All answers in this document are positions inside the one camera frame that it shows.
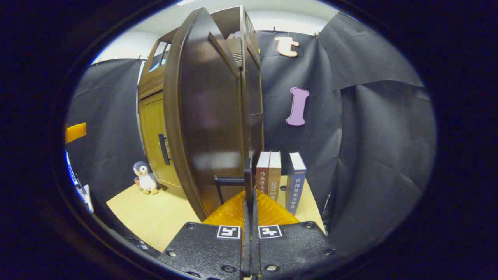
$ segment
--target door handle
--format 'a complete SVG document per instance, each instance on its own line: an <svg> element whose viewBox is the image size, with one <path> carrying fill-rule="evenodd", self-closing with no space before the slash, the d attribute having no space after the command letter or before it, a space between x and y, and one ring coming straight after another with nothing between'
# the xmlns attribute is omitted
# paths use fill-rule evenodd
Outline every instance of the door handle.
<svg viewBox="0 0 498 280"><path fill-rule="evenodd" d="M168 137L164 137L164 135L159 134L159 145L161 145L161 151L162 151L162 157L164 159L164 163L166 165L171 165L170 160L171 158L168 157L168 151L166 150L166 144L164 143L164 140L167 139Z"/></svg>

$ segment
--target cabinet door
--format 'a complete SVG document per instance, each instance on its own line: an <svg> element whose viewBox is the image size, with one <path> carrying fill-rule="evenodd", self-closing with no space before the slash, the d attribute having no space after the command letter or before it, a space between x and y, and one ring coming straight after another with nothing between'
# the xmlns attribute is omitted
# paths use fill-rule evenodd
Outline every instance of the cabinet door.
<svg viewBox="0 0 498 280"><path fill-rule="evenodd" d="M220 205L214 176L243 177L240 71L205 8L178 29L164 78L164 119L178 178L204 220ZM244 187L222 187L227 201Z"/></svg>
<svg viewBox="0 0 498 280"><path fill-rule="evenodd" d="M147 154L150 168L157 177L157 181L167 187L176 189L177 193L181 188L180 181L176 175L173 160L166 164L165 157L171 157L168 139L163 139L166 154L161 148L159 135L167 137L164 126L163 93L159 92L140 101L140 127L143 145Z"/></svg>

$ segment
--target wooden cabinet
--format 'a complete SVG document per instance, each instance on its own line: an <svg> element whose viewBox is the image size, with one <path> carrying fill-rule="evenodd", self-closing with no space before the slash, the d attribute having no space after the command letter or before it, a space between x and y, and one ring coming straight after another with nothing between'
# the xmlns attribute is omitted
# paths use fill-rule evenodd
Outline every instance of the wooden cabinet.
<svg viewBox="0 0 498 280"><path fill-rule="evenodd" d="M193 11L158 39L143 72L139 116L152 171L181 188L204 220L221 205L214 176L243 177L245 158L255 167L263 150L259 50L247 13L242 6ZM159 134L167 137L162 149ZM243 189L222 187L223 199Z"/></svg>

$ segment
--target stuffed penguin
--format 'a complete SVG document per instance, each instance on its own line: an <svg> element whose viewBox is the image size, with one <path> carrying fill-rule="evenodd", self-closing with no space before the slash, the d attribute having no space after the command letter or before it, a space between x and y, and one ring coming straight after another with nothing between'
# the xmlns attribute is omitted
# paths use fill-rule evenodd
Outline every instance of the stuffed penguin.
<svg viewBox="0 0 498 280"><path fill-rule="evenodd" d="M133 170L135 174L138 175L138 180L140 182L140 187L143 189L144 194L156 194L157 182L154 174L149 173L149 168L147 164L143 161L139 161L133 165Z"/></svg>

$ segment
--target wooden table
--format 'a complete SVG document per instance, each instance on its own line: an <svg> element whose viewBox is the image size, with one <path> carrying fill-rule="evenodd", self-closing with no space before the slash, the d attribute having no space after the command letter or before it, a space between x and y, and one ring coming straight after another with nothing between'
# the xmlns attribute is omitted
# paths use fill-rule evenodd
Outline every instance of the wooden table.
<svg viewBox="0 0 498 280"><path fill-rule="evenodd" d="M280 182L285 184L287 176L282 176ZM284 191L279 190L278 203L284 206ZM131 232L161 252L185 223L201 222L187 199L163 189L155 195L144 195L136 184L113 197L107 205ZM325 232L308 181L304 182L295 217L300 222L314 221Z"/></svg>

